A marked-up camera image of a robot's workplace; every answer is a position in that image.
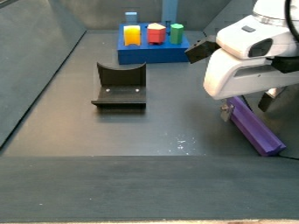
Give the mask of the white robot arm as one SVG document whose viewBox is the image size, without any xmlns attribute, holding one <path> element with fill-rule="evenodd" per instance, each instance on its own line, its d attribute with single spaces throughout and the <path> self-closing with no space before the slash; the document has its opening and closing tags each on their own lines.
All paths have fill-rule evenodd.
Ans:
<svg viewBox="0 0 299 224">
<path fill-rule="evenodd" d="M 203 87 L 216 100 L 299 83 L 299 0 L 256 0 L 216 35 Z"/>
</svg>

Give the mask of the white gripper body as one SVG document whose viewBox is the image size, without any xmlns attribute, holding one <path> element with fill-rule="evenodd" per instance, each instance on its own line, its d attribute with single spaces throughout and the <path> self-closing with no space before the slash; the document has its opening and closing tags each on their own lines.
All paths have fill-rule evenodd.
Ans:
<svg viewBox="0 0 299 224">
<path fill-rule="evenodd" d="M 286 26 L 250 15 L 219 31 L 216 43 L 203 82 L 215 100 L 299 83 L 299 71 L 283 73 L 272 67 L 279 57 L 299 56 L 299 42 Z"/>
</svg>

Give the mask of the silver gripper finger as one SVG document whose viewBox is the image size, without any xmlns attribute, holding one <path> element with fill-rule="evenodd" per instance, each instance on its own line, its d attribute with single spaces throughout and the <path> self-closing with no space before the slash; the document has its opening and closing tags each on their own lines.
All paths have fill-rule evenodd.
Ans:
<svg viewBox="0 0 299 224">
<path fill-rule="evenodd" d="M 264 93 L 260 98 L 258 107 L 259 109 L 266 112 L 270 108 L 271 103 L 276 99 L 276 97 L 284 92 L 286 87 L 274 87 L 270 88 Z"/>
<path fill-rule="evenodd" d="M 228 100 L 224 100 L 223 104 L 220 105 L 220 118 L 224 122 L 230 120 L 234 108 L 234 104 Z"/>
</svg>

